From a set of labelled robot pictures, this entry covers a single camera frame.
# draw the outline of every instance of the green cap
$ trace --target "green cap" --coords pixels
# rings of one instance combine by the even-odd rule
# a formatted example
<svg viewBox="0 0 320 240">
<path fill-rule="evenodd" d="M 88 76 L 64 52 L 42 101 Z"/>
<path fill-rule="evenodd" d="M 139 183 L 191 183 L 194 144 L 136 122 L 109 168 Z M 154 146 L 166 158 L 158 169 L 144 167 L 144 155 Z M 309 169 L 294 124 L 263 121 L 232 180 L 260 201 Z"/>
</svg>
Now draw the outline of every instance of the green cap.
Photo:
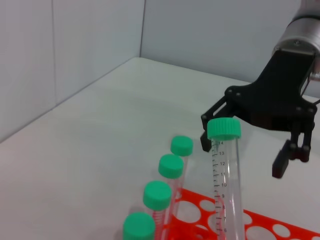
<svg viewBox="0 0 320 240">
<path fill-rule="evenodd" d="M 123 224 L 123 240 L 154 240 L 156 224 L 144 212 L 135 212 L 126 217 Z"/>
<path fill-rule="evenodd" d="M 184 161 L 177 155 L 163 155 L 160 158 L 158 171 L 167 179 L 178 179 L 184 171 Z"/>
<path fill-rule="evenodd" d="M 154 211 L 165 210 L 170 205 L 172 191 L 168 184 L 163 181 L 151 181 L 143 193 L 143 203 Z"/>
<path fill-rule="evenodd" d="M 208 139 L 229 141 L 241 138 L 241 125 L 238 119 L 220 117 L 212 119 L 207 125 Z"/>
<path fill-rule="evenodd" d="M 193 148 L 194 143 L 192 142 L 192 139 L 187 136 L 175 136 L 171 141 L 171 152 L 181 157 L 190 156 Z"/>
</svg>

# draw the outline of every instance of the white surface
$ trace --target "white surface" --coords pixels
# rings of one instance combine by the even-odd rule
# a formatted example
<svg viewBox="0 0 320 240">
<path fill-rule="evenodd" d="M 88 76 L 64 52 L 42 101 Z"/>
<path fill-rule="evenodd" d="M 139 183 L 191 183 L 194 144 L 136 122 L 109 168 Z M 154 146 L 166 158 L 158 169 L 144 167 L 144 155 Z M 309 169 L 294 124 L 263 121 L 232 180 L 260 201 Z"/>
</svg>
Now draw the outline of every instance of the white surface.
<svg viewBox="0 0 320 240">
<path fill-rule="evenodd" d="M 113 240 L 175 134 L 195 140 L 186 188 L 211 196 L 200 116 L 243 84 L 134 58 L 90 85 L 0 144 L 0 239 Z M 319 123 L 309 163 L 291 161 L 281 180 L 271 169 L 288 134 L 243 123 L 245 209 L 319 231 Z"/>
<path fill-rule="evenodd" d="M 253 82 L 300 0 L 146 0 L 143 58 Z M 320 97 L 320 83 L 307 95 Z"/>
<path fill-rule="evenodd" d="M 51 0 L 0 0 L 0 141 L 55 105 Z"/>
<path fill-rule="evenodd" d="M 139 56 L 144 0 L 54 0 L 57 102 Z"/>
</svg>

